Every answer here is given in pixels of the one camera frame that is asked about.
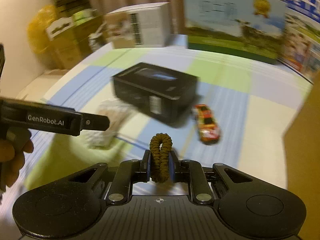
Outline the person's left hand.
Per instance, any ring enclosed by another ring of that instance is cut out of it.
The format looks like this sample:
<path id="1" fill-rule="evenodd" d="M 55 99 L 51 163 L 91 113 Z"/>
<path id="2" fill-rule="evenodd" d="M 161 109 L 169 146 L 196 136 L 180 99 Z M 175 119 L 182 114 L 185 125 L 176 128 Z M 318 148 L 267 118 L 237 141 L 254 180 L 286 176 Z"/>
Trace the person's left hand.
<path id="1" fill-rule="evenodd" d="M 5 172 L 5 184 L 11 187 L 17 180 L 20 170 L 25 164 L 24 153 L 32 153 L 34 145 L 31 140 L 28 140 L 23 149 L 16 153 L 11 142 L 1 139 L 1 163 L 7 163 L 8 167 Z"/>

